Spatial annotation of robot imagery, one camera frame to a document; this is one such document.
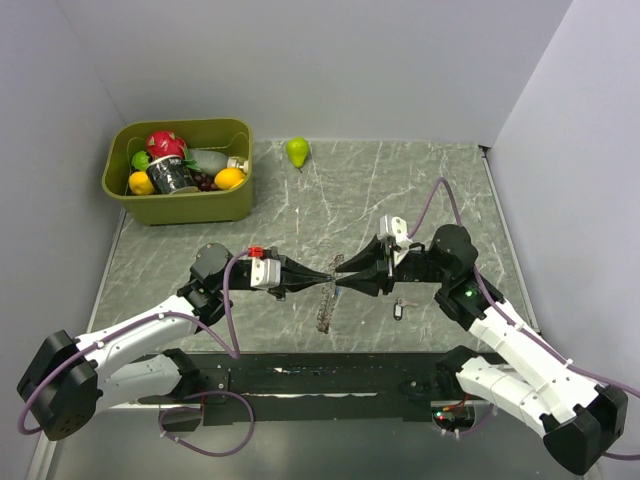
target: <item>red connector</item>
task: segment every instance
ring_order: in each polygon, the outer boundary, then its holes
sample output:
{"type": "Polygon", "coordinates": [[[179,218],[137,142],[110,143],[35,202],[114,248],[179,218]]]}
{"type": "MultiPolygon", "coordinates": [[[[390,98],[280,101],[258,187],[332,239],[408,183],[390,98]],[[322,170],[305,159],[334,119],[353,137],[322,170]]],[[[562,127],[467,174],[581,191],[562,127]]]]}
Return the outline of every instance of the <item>red connector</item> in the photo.
{"type": "Polygon", "coordinates": [[[249,247],[249,258],[264,258],[264,248],[249,247]]]}

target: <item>white wall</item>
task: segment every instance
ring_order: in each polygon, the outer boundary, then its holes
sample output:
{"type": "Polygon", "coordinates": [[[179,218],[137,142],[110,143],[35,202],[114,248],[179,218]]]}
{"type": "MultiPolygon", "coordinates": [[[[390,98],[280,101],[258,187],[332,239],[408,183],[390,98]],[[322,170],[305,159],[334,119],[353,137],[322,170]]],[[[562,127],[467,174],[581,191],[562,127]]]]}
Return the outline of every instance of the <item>white wall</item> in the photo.
{"type": "MultiPolygon", "coordinates": [[[[545,336],[640,386],[640,3],[575,0],[490,152],[545,336]]],[[[640,453],[640,402],[613,451],[640,453]]],[[[607,478],[640,463],[605,461],[607,478]]]]}
{"type": "Polygon", "coordinates": [[[16,430],[18,380],[46,335],[89,319],[118,213],[100,176],[122,121],[55,2],[0,11],[0,476],[13,480],[36,440],[16,430]]]}
{"type": "Polygon", "coordinates": [[[59,0],[128,121],[493,144],[570,0],[59,0]]]}

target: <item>marble countertop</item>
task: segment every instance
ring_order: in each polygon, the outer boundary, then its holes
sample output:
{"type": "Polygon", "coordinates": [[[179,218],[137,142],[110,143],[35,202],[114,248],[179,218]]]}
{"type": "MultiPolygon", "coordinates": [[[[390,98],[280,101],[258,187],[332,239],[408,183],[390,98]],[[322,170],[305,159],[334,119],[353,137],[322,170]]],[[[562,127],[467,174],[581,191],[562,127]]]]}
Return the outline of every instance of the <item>marble countertop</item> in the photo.
{"type": "MultiPolygon", "coordinates": [[[[239,222],[145,227],[131,217],[118,244],[91,330],[114,325],[157,305],[188,279],[197,250],[208,242],[231,252],[248,245],[278,246],[279,253],[329,271],[336,255],[350,258],[375,234],[378,219],[398,215],[411,225],[433,182],[447,177],[474,245],[477,265],[523,318],[530,320],[514,258],[496,206],[481,151],[475,145],[426,142],[316,141],[299,172],[284,142],[254,145],[255,207],[239,222]]],[[[428,244],[435,229],[454,218],[444,190],[436,194],[416,240],[428,244]]],[[[243,351],[435,351],[483,345],[450,321],[434,300],[435,285],[398,284],[392,295],[368,297],[340,289],[331,298],[321,285],[277,302],[262,292],[232,292],[243,351]],[[401,321],[393,303],[403,297],[401,321]],[[328,334],[316,329],[318,310],[333,305],[328,334]]],[[[228,339],[226,323],[215,330],[228,339]]],[[[205,333],[174,343],[185,351],[218,351],[205,333]]]]}

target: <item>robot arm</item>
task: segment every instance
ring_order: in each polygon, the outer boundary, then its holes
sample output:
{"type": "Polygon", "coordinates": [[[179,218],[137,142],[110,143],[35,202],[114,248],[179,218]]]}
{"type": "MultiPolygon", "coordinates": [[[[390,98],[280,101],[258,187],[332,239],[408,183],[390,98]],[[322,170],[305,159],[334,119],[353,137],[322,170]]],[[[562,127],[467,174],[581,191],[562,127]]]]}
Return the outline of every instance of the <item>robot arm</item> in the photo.
{"type": "MultiPolygon", "coordinates": [[[[275,248],[252,248],[249,256],[248,260],[237,261],[228,272],[230,290],[265,290],[283,300],[289,292],[331,280],[329,275],[278,255],[275,248]]],[[[181,350],[136,360],[173,340],[211,327],[224,316],[222,290],[231,259],[223,245],[205,245],[196,255],[189,281],[176,295],[104,330],[75,339],[65,331],[50,335],[18,384],[25,402],[54,369],[83,350],[88,353],[51,380],[31,406],[47,437],[66,438],[95,413],[113,405],[151,395],[180,400],[193,393],[199,372],[181,350]],[[105,337],[112,340],[103,342],[105,337]]]]}
{"type": "Polygon", "coordinates": [[[477,257],[464,227],[440,227],[427,249],[408,238],[404,220],[387,215],[380,219],[378,236],[336,269],[355,272],[336,285],[377,296],[391,292],[396,282],[441,284],[435,296],[441,310],[521,376],[515,378],[476,352],[457,347],[440,362],[443,388],[494,403],[543,437],[547,450],[565,468],[584,474],[622,435],[627,396],[574,373],[568,369],[570,360],[562,363],[552,355],[502,293],[474,270],[477,257]]]}

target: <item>black can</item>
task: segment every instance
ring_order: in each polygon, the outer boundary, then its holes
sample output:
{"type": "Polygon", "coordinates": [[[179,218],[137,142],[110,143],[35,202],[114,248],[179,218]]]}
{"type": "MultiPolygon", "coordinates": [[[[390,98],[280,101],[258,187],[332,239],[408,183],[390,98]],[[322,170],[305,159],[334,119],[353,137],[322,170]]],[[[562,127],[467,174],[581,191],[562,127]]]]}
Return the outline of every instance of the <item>black can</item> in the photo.
{"type": "Polygon", "coordinates": [[[151,179],[157,193],[195,193],[196,183],[191,178],[184,160],[177,155],[167,155],[151,162],[147,167],[147,175],[151,179]]]}

